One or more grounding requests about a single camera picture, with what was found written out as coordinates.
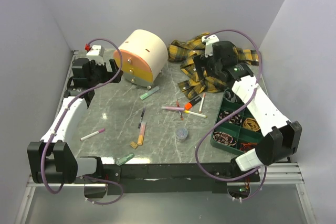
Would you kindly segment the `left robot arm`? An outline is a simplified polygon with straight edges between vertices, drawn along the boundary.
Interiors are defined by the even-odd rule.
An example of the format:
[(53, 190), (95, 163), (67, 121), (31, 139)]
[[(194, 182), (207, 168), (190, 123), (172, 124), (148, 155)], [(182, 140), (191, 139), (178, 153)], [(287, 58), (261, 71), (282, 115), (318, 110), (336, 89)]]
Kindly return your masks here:
[(94, 60), (78, 58), (72, 63), (72, 76), (68, 79), (62, 107), (52, 126), (38, 142), (30, 142), (27, 148), (33, 181), (70, 184), (78, 177), (79, 161), (74, 157), (68, 141), (88, 109), (94, 95), (94, 87), (105, 82), (118, 83), (123, 72), (115, 60), (98, 65)]

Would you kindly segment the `small tan eraser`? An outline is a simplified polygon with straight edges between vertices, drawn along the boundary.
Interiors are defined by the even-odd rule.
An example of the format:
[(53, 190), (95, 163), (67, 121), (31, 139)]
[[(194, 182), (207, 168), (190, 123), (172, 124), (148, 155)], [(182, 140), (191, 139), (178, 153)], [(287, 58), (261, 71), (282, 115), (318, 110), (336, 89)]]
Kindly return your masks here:
[(130, 146), (133, 148), (133, 149), (136, 149), (138, 147), (138, 144), (135, 143), (135, 142), (131, 142), (130, 143)]

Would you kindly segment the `cream round drawer organizer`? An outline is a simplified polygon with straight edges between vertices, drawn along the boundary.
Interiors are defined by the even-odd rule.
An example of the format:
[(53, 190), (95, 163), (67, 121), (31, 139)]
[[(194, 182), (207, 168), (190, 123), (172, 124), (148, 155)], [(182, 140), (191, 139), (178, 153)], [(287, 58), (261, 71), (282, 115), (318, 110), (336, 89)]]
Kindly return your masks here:
[(168, 61), (168, 52), (160, 37), (137, 29), (113, 53), (113, 59), (126, 80), (148, 88)]

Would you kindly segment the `yellow drawer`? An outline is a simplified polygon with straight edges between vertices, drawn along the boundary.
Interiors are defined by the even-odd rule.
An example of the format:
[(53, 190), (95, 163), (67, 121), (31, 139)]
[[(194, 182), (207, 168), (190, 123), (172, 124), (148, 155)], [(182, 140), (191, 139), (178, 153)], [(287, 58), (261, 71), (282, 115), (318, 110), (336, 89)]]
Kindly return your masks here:
[(153, 73), (151, 71), (151, 69), (149, 71), (140, 69), (140, 68), (136, 68), (136, 67), (126, 67), (126, 68), (122, 68), (121, 66), (121, 70), (124, 72), (128, 72), (134, 76), (140, 77), (141, 79), (145, 80), (145, 81), (151, 81), (153, 82)]

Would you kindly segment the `white pen pink cap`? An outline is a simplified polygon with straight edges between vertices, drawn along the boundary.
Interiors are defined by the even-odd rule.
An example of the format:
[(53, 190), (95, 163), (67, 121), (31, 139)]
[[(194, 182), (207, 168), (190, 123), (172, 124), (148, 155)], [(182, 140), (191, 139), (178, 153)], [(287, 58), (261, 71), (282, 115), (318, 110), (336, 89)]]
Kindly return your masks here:
[(98, 134), (100, 134), (100, 133), (102, 133), (102, 132), (104, 132), (105, 131), (105, 128), (102, 128), (102, 129), (100, 129), (100, 130), (97, 130), (97, 131), (95, 131), (95, 132), (92, 132), (92, 133), (90, 133), (90, 134), (88, 134), (88, 135), (86, 135), (86, 136), (83, 136), (83, 137), (81, 137), (80, 138), (80, 141), (82, 142), (82, 141), (85, 141), (85, 140), (87, 140), (87, 139), (89, 139), (89, 138), (91, 138), (91, 137), (93, 137), (93, 136), (95, 136), (95, 135), (98, 135)]

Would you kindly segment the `pink top drawer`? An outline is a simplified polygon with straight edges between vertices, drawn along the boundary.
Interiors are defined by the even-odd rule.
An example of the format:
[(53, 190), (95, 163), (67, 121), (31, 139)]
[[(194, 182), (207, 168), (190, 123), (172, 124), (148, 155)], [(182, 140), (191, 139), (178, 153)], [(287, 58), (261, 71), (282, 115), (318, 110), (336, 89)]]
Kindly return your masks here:
[(118, 67), (121, 66), (121, 62), (123, 61), (122, 68), (130, 66), (146, 71), (151, 69), (149, 63), (146, 61), (147, 56), (150, 56), (150, 51), (148, 49), (143, 49), (139, 52), (130, 52), (128, 50), (120, 49), (120, 52), (122, 54), (122, 59), (117, 51), (113, 53), (113, 59), (116, 61)]

